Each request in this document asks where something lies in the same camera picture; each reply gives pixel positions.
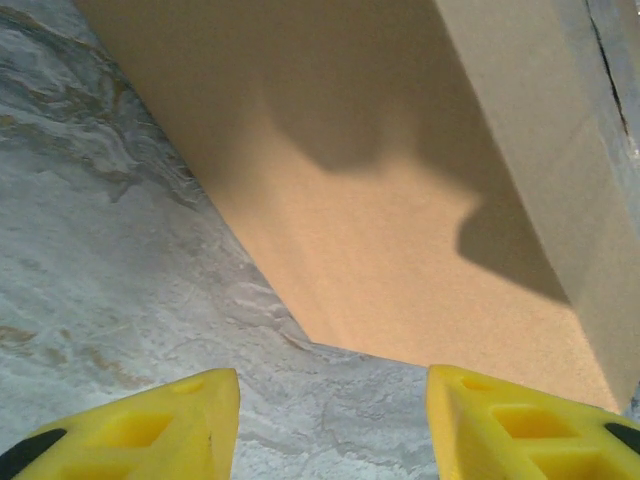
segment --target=cardboard box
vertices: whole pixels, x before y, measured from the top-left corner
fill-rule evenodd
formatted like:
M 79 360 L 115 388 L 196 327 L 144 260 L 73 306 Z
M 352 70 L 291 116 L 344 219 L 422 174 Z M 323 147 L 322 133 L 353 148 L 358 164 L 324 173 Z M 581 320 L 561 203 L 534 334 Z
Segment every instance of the cardboard box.
M 582 2 L 77 4 L 312 340 L 628 403 L 640 246 Z

